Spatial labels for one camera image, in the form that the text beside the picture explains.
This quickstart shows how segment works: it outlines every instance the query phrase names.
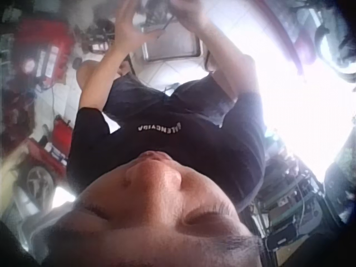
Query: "hand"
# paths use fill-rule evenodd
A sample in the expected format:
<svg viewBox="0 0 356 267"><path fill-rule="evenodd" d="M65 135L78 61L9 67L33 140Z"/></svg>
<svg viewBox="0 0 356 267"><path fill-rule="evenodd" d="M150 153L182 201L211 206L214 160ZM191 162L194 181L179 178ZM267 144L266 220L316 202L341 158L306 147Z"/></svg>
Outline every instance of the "hand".
<svg viewBox="0 0 356 267"><path fill-rule="evenodd" d="M139 0L124 0L116 13L114 47L125 54L135 51L144 43L157 39L164 33L163 30L142 33L134 27L132 21L138 3Z"/></svg>
<svg viewBox="0 0 356 267"><path fill-rule="evenodd" d="M190 32L199 33L208 25L201 0L170 0L174 16Z"/></svg>

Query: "lips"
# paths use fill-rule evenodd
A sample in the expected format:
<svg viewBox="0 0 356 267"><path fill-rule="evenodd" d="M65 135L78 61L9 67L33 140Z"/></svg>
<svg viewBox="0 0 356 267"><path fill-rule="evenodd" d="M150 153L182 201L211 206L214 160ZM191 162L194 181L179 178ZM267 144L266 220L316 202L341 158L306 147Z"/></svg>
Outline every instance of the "lips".
<svg viewBox="0 0 356 267"><path fill-rule="evenodd" d="M152 159L152 160L172 160L172 158L161 151L146 151L144 153L142 153L139 157L139 159Z"/></svg>

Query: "black t-shirt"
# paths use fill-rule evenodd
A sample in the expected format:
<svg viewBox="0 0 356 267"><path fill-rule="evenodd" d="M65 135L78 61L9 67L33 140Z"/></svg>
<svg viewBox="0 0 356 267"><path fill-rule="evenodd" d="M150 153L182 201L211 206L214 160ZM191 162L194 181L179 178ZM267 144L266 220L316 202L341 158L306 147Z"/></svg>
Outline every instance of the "black t-shirt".
<svg viewBox="0 0 356 267"><path fill-rule="evenodd" d="M148 109L110 134L99 110L79 110L67 173L72 189L83 191L101 175L148 150L163 151L180 164L211 178L238 211L262 185L263 111L255 93L239 97L218 127L198 115Z"/></svg>

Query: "white lettering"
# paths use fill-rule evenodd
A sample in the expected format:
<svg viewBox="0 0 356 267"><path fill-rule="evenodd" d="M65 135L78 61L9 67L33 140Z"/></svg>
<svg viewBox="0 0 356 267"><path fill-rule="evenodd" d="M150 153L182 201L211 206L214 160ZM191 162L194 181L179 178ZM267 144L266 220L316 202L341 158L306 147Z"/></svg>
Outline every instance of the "white lettering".
<svg viewBox="0 0 356 267"><path fill-rule="evenodd" d="M171 128L163 127L161 125L141 125L137 129L140 132L147 131L147 130L156 130L170 135L171 133L176 134L177 132L179 132L182 129L182 125L180 122L177 123L177 126Z"/></svg>

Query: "tire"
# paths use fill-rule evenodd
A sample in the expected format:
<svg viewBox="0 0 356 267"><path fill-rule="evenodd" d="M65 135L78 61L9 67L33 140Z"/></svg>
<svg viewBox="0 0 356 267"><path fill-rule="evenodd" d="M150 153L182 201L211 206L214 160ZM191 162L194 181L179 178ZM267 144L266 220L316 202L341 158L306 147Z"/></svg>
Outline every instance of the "tire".
<svg viewBox="0 0 356 267"><path fill-rule="evenodd" d="M22 164L18 184L41 211L50 211L56 190L55 175L42 165Z"/></svg>

